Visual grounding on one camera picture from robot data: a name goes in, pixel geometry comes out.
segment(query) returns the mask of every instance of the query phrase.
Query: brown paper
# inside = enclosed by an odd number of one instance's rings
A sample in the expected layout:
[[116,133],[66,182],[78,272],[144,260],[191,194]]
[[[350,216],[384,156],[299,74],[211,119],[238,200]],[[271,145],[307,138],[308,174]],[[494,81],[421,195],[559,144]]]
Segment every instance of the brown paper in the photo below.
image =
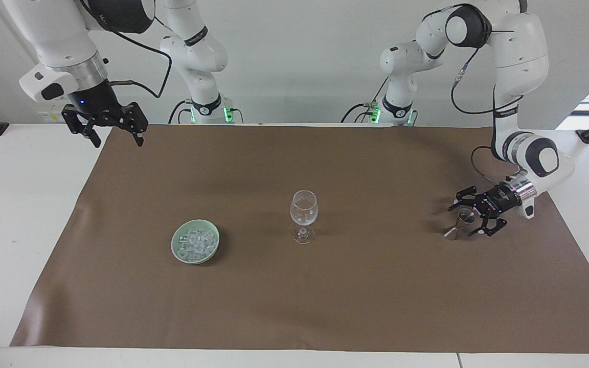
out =
[[[489,184],[489,129],[113,130],[11,345],[589,353],[589,265],[554,203],[451,242],[456,191]],[[516,170],[485,152],[486,174]],[[314,191],[316,239],[291,239]],[[170,240],[220,230],[201,266]]]

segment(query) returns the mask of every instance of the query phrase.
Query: white table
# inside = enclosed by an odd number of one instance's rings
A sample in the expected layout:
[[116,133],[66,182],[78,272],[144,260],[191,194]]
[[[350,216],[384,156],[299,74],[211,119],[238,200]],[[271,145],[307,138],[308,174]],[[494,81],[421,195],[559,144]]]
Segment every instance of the white table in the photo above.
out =
[[[98,132],[105,140],[110,130]],[[538,133],[577,163],[550,194],[589,261],[589,146],[572,132]],[[62,124],[12,125],[0,137],[0,366],[589,366],[589,356],[542,354],[461,354],[460,362],[456,354],[6,348],[100,152]]]

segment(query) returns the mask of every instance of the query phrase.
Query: green plate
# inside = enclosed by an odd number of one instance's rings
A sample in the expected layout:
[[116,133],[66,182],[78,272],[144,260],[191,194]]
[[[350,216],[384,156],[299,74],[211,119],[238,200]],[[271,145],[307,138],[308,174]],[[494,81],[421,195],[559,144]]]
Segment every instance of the green plate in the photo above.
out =
[[[188,232],[191,230],[192,231],[196,231],[196,230],[201,230],[201,231],[210,230],[210,231],[212,231],[215,235],[214,244],[210,245],[208,247],[204,247],[203,252],[200,254],[192,253],[189,250],[194,249],[194,246],[192,244],[190,244],[190,242],[183,242],[182,241],[182,237],[187,238]],[[182,224],[182,226],[180,226],[180,228],[178,228],[174,232],[174,236],[172,236],[172,241],[171,241],[171,250],[172,250],[172,254],[174,254],[174,257],[176,257],[176,259],[178,259],[179,261],[182,261],[183,263],[187,263],[188,265],[200,265],[201,263],[208,261],[210,258],[212,258],[215,255],[215,252],[217,251],[218,246],[219,246],[219,231],[217,230],[216,226],[213,223],[211,223],[210,221],[206,221],[206,220],[192,220],[192,221],[189,221],[185,224]]]

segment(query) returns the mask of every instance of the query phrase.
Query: robotic arm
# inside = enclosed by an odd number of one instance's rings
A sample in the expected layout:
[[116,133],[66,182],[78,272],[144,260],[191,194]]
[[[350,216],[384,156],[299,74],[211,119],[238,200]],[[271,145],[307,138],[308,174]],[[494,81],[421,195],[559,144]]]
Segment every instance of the robotic arm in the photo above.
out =
[[[493,48],[497,84],[493,110],[489,111],[494,121],[491,151],[495,158],[519,165],[521,170],[484,193],[478,194],[476,187],[470,187],[456,194],[449,210],[468,205],[483,219],[473,235],[497,233],[507,224],[500,216],[513,208],[533,218],[535,198],[574,172],[570,157],[558,151],[552,140],[520,131],[517,126],[519,100],[540,86],[549,71],[542,25],[526,10],[526,0],[466,0],[446,5],[423,19],[417,40],[398,44],[381,55],[381,68],[390,75],[388,92],[379,103],[381,119],[405,124],[417,91],[414,73],[442,65],[449,43],[475,49],[488,44]],[[456,78],[454,88],[467,65]],[[491,220],[496,221],[496,226],[488,227]]]
[[[75,0],[3,0],[23,36],[33,45],[40,63],[25,74],[19,84],[33,100],[47,102],[67,95],[71,104],[63,118],[74,134],[82,134],[100,147],[94,126],[117,126],[131,134],[138,146],[144,142],[147,118],[133,102],[122,106],[112,90],[89,29],[102,29]],[[109,30],[141,33],[154,19],[152,2],[129,2],[126,13],[111,0],[90,2]]]
[[170,54],[190,90],[194,123],[233,121],[231,101],[217,89],[213,72],[226,67],[229,56],[201,20],[196,0],[163,0],[168,24],[176,35],[165,37],[161,51]]
[[[94,126],[117,126],[130,132],[138,146],[149,125],[140,106],[122,106],[108,81],[105,63],[88,36],[89,30],[143,33],[154,21],[155,0],[3,0],[40,63],[19,84],[37,102],[67,95],[63,118],[74,134],[100,147]],[[226,51],[203,25],[193,0],[164,0],[168,22],[184,37],[166,37],[176,68],[192,93],[192,103],[205,121],[224,111],[210,72],[226,67]]]

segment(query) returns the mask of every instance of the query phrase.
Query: glass stem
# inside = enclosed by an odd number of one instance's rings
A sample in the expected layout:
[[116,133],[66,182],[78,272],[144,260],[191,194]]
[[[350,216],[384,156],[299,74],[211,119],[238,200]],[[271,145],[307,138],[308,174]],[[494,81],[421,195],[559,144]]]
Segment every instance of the glass stem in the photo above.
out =
[[300,239],[308,238],[308,229],[305,226],[300,227],[299,232],[297,232],[297,235]]

